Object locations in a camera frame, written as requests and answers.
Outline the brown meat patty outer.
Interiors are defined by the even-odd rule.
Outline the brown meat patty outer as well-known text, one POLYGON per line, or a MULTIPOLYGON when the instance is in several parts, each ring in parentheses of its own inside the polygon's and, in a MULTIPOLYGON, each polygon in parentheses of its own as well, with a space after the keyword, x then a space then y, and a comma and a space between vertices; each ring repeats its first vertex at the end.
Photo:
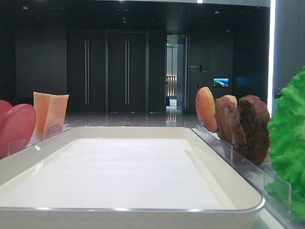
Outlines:
POLYGON ((257 96, 246 95, 239 99, 238 111, 246 138, 246 158, 260 165, 267 158, 271 144, 267 128, 270 121, 267 105, 257 96))

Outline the orange cheese slice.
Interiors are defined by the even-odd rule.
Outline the orange cheese slice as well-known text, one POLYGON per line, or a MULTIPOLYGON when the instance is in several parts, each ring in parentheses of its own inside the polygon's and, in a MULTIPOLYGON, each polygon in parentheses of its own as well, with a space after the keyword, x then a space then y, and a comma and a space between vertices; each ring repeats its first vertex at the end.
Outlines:
POLYGON ((33 92, 33 105, 36 112, 34 135, 39 140, 42 140, 43 137, 50 98, 51 94, 33 92))
POLYGON ((69 95, 52 95, 47 112, 43 140, 63 130, 69 95))

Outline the green lettuce leaf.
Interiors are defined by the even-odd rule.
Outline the green lettuce leaf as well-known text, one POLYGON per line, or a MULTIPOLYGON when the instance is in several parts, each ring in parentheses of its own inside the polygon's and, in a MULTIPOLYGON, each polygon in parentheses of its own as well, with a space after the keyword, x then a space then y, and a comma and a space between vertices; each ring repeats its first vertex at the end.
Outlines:
POLYGON ((305 220, 305 71, 279 92, 268 123, 269 155, 276 174, 291 185, 292 212, 305 220))

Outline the dark double door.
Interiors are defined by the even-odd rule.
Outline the dark double door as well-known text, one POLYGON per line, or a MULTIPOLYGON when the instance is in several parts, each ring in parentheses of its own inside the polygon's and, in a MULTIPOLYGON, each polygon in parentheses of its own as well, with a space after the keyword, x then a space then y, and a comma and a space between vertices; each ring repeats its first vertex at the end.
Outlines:
POLYGON ((163 113, 165 33, 69 30, 70 112, 163 113))

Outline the bun top inner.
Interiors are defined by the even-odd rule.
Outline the bun top inner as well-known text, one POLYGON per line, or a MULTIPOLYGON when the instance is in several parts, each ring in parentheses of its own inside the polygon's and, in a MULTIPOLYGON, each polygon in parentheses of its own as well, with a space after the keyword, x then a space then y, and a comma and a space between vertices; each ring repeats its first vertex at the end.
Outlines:
POLYGON ((215 104, 212 92, 208 87, 202 87, 195 98, 196 114, 202 126, 209 132, 216 133, 215 104))

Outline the brown meat patty inner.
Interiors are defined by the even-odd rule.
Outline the brown meat patty inner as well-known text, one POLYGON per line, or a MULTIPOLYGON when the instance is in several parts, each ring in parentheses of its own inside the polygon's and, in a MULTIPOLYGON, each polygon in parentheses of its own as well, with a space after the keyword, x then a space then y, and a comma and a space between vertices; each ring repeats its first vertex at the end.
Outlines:
POLYGON ((228 96, 215 100, 215 119, 218 136, 233 146, 240 154, 246 153, 246 138, 239 112, 228 96))

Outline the white rectangular tray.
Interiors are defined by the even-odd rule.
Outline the white rectangular tray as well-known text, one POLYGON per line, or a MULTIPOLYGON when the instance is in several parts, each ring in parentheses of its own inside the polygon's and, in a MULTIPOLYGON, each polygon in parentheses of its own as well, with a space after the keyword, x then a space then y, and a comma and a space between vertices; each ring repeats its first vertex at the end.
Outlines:
POLYGON ((264 204, 184 127, 76 127, 0 162, 3 229, 249 229, 264 204))

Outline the orange cheese slice outer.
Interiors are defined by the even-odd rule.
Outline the orange cheese slice outer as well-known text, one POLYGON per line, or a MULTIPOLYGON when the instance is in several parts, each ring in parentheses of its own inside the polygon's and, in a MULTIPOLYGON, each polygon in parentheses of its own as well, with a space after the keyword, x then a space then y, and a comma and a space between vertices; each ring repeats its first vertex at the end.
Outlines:
POLYGON ((33 105, 36 112, 34 135, 39 140, 42 140, 43 137, 50 98, 51 94, 33 92, 33 105))

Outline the orange cheese slice inner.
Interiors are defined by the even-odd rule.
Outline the orange cheese slice inner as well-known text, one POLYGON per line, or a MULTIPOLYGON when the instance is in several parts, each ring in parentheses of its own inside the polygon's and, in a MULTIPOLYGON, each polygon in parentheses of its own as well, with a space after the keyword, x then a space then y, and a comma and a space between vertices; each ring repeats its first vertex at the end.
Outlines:
POLYGON ((43 140, 63 130, 69 95, 52 95, 47 112, 43 140))

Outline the bun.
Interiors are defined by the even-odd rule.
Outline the bun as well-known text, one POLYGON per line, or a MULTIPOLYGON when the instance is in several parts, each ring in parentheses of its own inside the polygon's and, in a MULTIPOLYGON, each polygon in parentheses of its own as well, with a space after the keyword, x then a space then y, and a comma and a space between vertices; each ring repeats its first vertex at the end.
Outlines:
POLYGON ((233 95, 226 95, 225 97, 228 98, 235 105, 235 107, 237 107, 237 99, 236 99, 235 96, 233 96, 233 95))
POLYGON ((195 98, 196 114, 202 126, 209 132, 216 133, 215 104, 212 92, 208 87, 202 87, 195 98))

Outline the left clear acrylic rack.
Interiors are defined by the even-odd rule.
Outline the left clear acrylic rack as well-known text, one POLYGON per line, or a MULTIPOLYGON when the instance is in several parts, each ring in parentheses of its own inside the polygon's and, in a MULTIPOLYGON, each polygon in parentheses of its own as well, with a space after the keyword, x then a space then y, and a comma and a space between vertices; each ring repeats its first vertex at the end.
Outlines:
POLYGON ((19 140, 12 141, 10 143, 7 143, 4 146, 0 147, 0 159, 4 159, 10 155, 13 155, 15 153, 18 153, 27 147, 36 145, 46 139, 49 139, 53 136, 56 136, 66 130, 69 130, 69 124, 64 124, 63 127, 53 126, 46 132, 39 134, 39 135, 32 135, 30 138, 23 138, 19 140))

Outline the red tomato slice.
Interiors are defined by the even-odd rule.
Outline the red tomato slice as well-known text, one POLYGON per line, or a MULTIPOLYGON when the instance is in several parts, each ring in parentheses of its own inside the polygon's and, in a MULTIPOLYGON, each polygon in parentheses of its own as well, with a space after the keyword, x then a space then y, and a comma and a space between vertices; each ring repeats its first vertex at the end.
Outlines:
POLYGON ((9 111, 13 108, 13 106, 4 100, 0 101, 0 131, 2 132, 4 126, 10 119, 9 111))
POLYGON ((10 119, 0 132, 0 146, 19 139, 30 138, 36 123, 36 112, 30 104, 19 104, 10 111, 10 119))

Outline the wall display screen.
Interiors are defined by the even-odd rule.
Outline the wall display screen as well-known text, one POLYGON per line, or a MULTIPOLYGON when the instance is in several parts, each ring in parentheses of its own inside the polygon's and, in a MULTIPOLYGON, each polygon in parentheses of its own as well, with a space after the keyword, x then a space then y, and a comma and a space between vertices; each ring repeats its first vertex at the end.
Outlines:
POLYGON ((213 78, 213 87, 229 87, 228 78, 213 78))

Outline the bun top outer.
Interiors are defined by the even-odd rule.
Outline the bun top outer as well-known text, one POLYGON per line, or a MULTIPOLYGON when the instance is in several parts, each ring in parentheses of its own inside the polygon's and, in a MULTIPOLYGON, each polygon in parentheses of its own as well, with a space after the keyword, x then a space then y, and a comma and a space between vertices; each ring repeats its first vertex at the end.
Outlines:
POLYGON ((235 105, 235 107, 237 107, 237 99, 236 99, 235 96, 233 96, 233 95, 226 95, 225 97, 228 98, 235 105))

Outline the brown meat patty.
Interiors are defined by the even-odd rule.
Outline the brown meat patty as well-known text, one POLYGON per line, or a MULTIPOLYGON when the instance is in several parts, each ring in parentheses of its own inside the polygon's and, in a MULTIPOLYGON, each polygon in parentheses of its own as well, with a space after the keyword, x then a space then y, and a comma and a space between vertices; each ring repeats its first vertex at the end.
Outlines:
POLYGON ((238 111, 246 138, 246 158, 260 165, 267 158, 271 144, 267 128, 270 121, 267 105, 257 96, 246 95, 239 99, 238 111))
POLYGON ((233 146, 240 154, 246 153, 246 138, 239 112, 228 96, 215 100, 215 119, 218 136, 233 146))

